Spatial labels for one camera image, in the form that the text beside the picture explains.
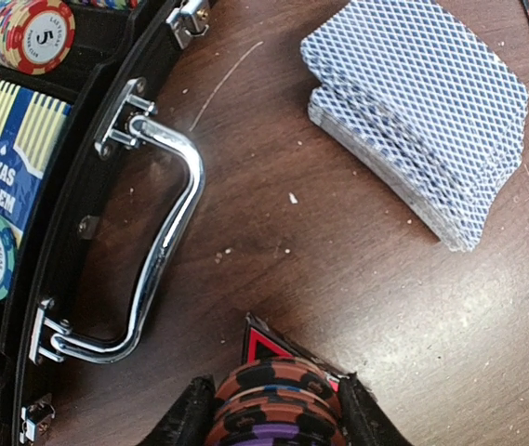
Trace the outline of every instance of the black carrying case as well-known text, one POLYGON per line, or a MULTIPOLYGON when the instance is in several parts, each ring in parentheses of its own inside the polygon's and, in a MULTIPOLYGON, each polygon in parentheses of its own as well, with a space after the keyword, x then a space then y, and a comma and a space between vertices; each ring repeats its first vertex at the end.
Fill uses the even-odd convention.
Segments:
POLYGON ((207 31, 214 3, 144 0, 133 11, 72 5, 74 45, 56 70, 33 77, 0 67, 2 79, 73 105, 23 233, 9 296, 0 303, 0 446, 44 442, 55 414, 51 406, 55 367, 66 357, 119 361, 139 341, 154 288, 204 185, 204 172, 196 171, 201 160, 194 159, 195 148, 188 148, 191 159, 186 159, 184 145, 190 141, 151 124, 150 101, 183 49, 207 31), (126 122, 134 116, 141 135, 131 137, 126 122), (146 134, 188 163, 188 187, 139 274, 127 338, 90 341, 90 351, 80 349, 75 341, 84 338, 60 321, 73 310, 92 231, 123 157, 139 148, 142 140, 150 142, 146 134))

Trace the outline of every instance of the chrome handle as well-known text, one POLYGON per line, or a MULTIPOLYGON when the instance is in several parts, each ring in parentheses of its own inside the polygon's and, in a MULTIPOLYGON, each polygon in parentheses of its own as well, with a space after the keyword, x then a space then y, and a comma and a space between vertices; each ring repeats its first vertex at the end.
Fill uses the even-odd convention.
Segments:
MULTIPOLYGON (((139 80, 130 81, 128 86, 134 83, 137 85, 138 82, 139 80)), ((133 88, 128 88, 123 97, 123 102, 128 104, 140 103, 139 98, 133 96, 133 90, 133 88)), ((123 105, 119 104, 117 107, 113 107, 112 112, 120 113, 122 109, 123 105)), ((184 135, 158 124, 148 117, 149 112, 156 112, 154 104, 147 101, 146 104, 143 104, 142 109, 144 109, 145 114, 133 115, 127 122, 126 131, 129 136, 127 140, 134 141, 134 146, 129 147, 129 149, 137 148, 144 142, 167 151, 185 163, 189 179, 186 188, 166 217, 144 261, 127 318, 126 335, 122 340, 104 341, 76 334, 67 321, 56 323, 47 317, 46 313, 51 310, 51 299, 46 299, 41 302, 37 310, 32 336, 33 342, 29 352, 29 358, 35 363, 39 363, 41 357, 57 362, 64 361, 65 357, 73 357, 97 364, 107 364, 127 357, 139 343, 144 322, 151 309, 159 281, 170 263, 200 200, 205 187, 205 169, 200 153, 184 135), (50 336, 50 342, 55 351, 49 351, 40 346, 42 331, 45 327, 54 332, 50 336)), ((105 116, 105 121, 114 123, 116 120, 108 113, 105 116)), ((107 144, 109 139, 115 139, 110 135, 122 134, 121 131, 114 133, 112 125, 105 125, 104 131, 108 135, 107 137, 104 134, 97 137, 96 149, 99 154, 101 154, 101 144, 107 144)))
POLYGON ((140 273, 127 320, 126 336, 121 342, 105 342, 78 334, 55 333, 51 346, 59 353, 94 363, 112 363, 128 356, 138 345, 144 322, 151 309, 159 281, 171 261, 181 236, 205 187, 205 170, 194 144, 180 133, 157 124, 146 116, 133 117, 130 135, 178 156, 188 168, 189 181, 171 213, 159 230, 140 273))

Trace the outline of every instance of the wooden table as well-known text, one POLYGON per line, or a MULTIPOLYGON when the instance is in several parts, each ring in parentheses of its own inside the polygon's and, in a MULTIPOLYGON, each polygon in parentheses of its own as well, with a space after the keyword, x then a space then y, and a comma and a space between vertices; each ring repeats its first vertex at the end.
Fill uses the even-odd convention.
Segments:
MULTIPOLYGON (((204 199, 134 355, 62 367, 48 444, 136 444, 192 377, 238 364, 248 310, 357 371, 415 445, 529 444, 529 117, 524 165, 481 246, 450 253, 308 119, 317 82, 299 42, 345 3, 221 0, 159 100, 160 120, 202 150, 204 199)), ((440 3, 529 87, 520 1, 440 3)), ((77 326, 122 329, 138 264, 181 183, 155 151, 129 158, 88 259, 77 326)))

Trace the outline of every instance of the playing card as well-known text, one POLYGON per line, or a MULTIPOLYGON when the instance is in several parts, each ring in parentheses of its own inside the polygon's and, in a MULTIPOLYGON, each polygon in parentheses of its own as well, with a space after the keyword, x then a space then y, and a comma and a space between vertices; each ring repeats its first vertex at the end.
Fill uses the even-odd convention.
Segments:
POLYGON ((440 176, 435 165, 418 153, 409 156, 377 127, 324 86, 311 96, 311 119, 368 165, 453 251, 470 251, 479 243, 497 193, 520 165, 523 119, 503 136, 503 156, 478 181, 472 194, 463 194, 440 176))
POLYGON ((461 193, 491 176, 503 138, 527 113, 524 85, 430 0, 353 0, 301 50, 325 85, 368 119, 375 105, 381 131, 461 193))

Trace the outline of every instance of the red poker chip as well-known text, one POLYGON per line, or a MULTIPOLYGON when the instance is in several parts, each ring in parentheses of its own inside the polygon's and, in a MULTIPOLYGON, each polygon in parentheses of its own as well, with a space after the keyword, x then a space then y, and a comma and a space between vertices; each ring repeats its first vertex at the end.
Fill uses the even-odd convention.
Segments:
POLYGON ((7 59, 27 74, 55 69, 73 46, 75 20, 60 0, 29 0, 12 8, 7 28, 7 59))

